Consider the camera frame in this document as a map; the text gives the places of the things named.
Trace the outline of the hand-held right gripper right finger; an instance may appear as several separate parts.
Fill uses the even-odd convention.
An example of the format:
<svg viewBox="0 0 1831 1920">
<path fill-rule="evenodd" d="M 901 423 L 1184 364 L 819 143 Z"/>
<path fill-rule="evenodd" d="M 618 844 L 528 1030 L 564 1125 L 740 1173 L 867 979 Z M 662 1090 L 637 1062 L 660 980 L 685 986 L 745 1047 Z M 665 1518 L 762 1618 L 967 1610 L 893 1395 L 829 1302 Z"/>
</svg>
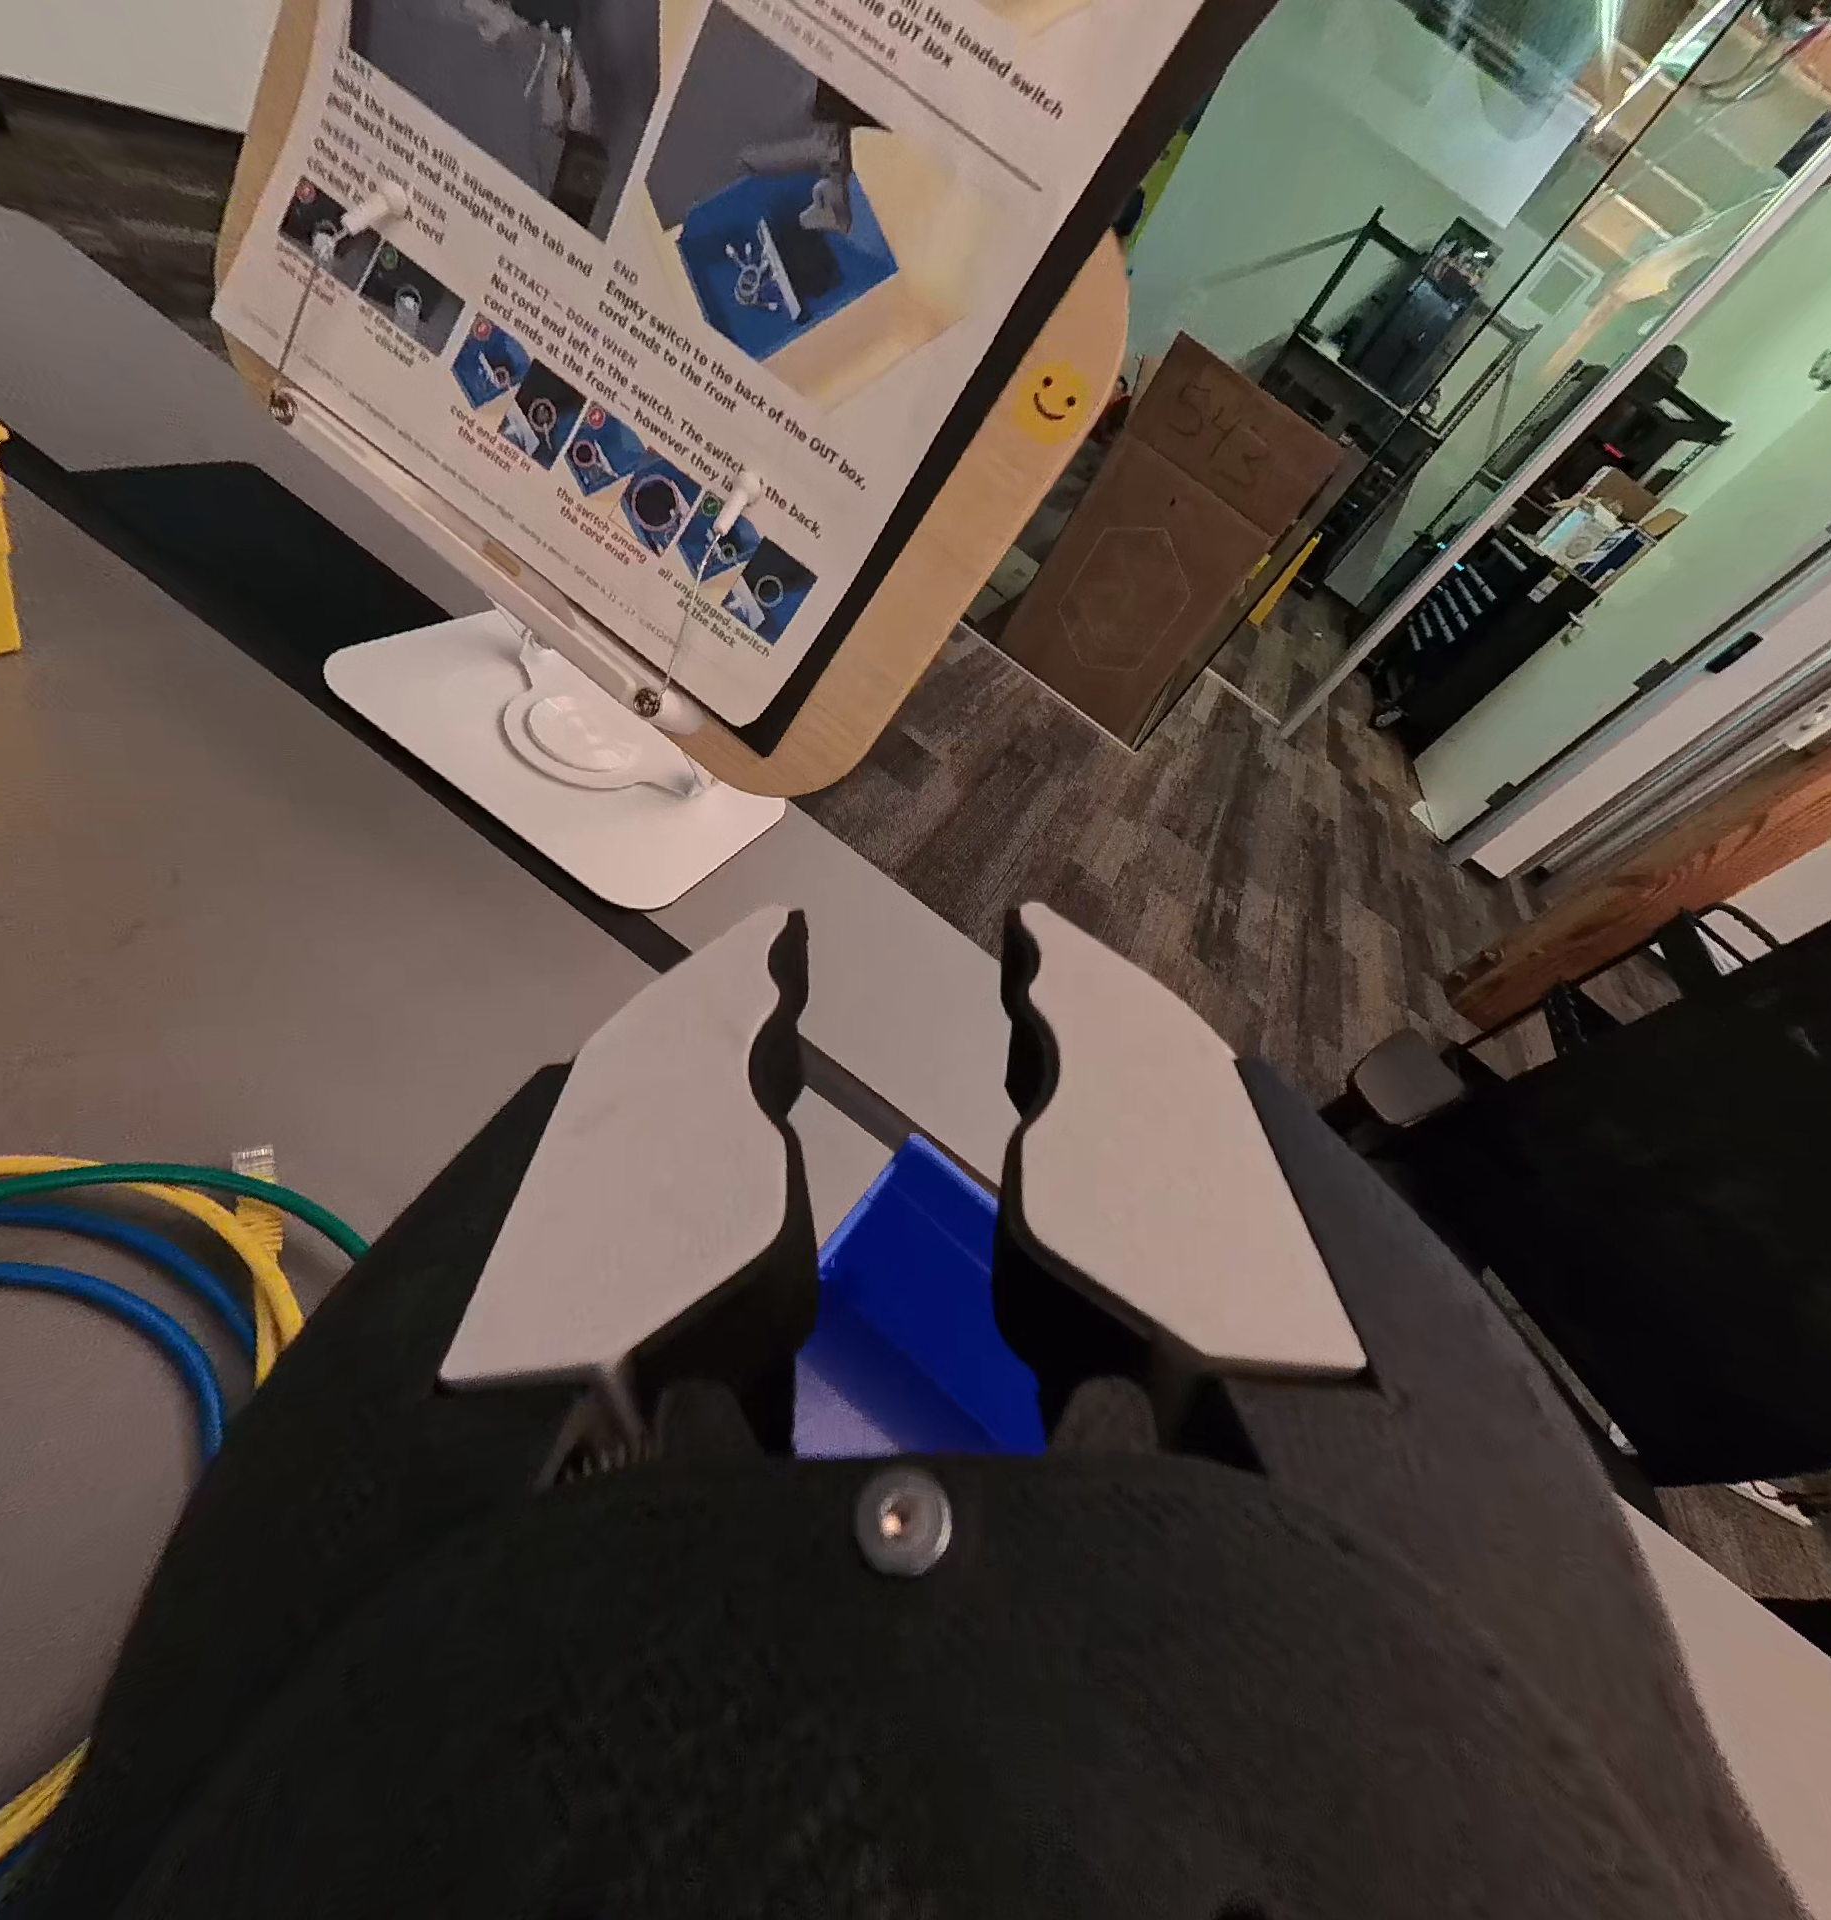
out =
<svg viewBox="0 0 1831 1920">
<path fill-rule="evenodd" d="M 1045 1438 L 1082 1399 L 1171 1450 L 1246 1454 L 1234 1380 L 1356 1386 L 1360 1336 L 1234 1050 L 1040 902 L 1003 925 L 1010 1020 L 994 1250 L 1000 1339 Z"/>
</svg>

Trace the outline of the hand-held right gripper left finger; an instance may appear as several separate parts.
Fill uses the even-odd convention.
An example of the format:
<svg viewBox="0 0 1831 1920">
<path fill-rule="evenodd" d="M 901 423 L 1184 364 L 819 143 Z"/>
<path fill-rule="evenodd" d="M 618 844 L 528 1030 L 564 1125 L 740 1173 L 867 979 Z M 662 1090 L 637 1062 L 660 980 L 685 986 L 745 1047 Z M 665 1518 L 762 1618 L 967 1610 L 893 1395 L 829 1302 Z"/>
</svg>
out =
<svg viewBox="0 0 1831 1920">
<path fill-rule="evenodd" d="M 613 1453 L 680 1389 L 789 1459 L 817 1318 L 800 1020 L 807 931 L 761 905 L 578 1047 L 439 1366 L 454 1392 L 573 1386 Z"/>
</svg>

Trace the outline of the blue plastic bin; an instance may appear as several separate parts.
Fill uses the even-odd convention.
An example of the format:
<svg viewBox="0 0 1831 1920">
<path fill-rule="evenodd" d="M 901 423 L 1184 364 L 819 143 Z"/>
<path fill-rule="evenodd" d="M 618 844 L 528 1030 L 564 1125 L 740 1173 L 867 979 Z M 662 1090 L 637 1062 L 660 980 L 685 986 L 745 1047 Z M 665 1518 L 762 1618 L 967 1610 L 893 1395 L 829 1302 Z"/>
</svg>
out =
<svg viewBox="0 0 1831 1920">
<path fill-rule="evenodd" d="M 819 1248 L 796 1360 L 793 1453 L 1043 1453 L 1037 1386 L 1000 1339 L 997 1197 L 909 1138 Z"/>
</svg>

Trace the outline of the wooden beam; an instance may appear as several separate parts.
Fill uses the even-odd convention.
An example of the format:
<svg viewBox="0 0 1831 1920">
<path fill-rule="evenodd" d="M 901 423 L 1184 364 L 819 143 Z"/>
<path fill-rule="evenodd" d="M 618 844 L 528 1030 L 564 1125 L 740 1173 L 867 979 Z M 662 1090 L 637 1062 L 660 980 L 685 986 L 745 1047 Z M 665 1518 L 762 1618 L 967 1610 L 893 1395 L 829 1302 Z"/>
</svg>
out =
<svg viewBox="0 0 1831 1920">
<path fill-rule="evenodd" d="M 1489 1033 L 1557 987 L 1619 965 L 1682 912 L 1739 900 L 1831 842 L 1831 737 L 1744 776 L 1605 875 L 1581 882 L 1443 980 L 1452 1010 Z"/>
</svg>

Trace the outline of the tall cardboard box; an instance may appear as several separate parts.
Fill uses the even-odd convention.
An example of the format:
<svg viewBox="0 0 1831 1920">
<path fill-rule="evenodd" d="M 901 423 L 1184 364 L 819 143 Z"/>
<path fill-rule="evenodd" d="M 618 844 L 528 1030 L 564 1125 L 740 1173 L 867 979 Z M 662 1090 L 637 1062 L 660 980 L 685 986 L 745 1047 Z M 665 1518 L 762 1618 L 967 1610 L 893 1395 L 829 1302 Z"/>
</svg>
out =
<svg viewBox="0 0 1831 1920">
<path fill-rule="evenodd" d="M 1145 744 L 1356 467 L 1174 334 L 999 647 L 1122 746 Z"/>
</svg>

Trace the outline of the black metal shelving rack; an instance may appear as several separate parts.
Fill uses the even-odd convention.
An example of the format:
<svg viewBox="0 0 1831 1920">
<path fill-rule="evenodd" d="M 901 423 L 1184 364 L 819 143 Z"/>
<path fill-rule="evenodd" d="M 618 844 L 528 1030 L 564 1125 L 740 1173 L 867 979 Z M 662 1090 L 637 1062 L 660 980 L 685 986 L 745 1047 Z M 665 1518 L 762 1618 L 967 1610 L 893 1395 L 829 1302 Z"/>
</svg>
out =
<svg viewBox="0 0 1831 1920">
<path fill-rule="evenodd" d="M 1392 270 L 1325 334 L 1368 391 L 1368 464 L 1323 522 L 1317 580 L 1358 640 L 1434 554 L 1526 469 L 1752 221 L 1699 207 L 1679 228 L 1598 194 L 1508 243 L 1458 222 L 1425 267 Z"/>
</svg>

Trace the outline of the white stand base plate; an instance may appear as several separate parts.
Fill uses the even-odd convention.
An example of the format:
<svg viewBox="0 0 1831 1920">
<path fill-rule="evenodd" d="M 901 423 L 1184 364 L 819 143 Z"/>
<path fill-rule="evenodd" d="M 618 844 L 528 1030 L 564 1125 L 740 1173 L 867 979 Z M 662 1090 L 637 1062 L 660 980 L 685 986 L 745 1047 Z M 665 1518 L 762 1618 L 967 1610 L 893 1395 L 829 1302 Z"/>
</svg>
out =
<svg viewBox="0 0 1831 1920">
<path fill-rule="evenodd" d="M 506 613 L 339 648 L 328 690 L 532 851 L 622 908 L 672 904 L 777 827 Z"/>
</svg>

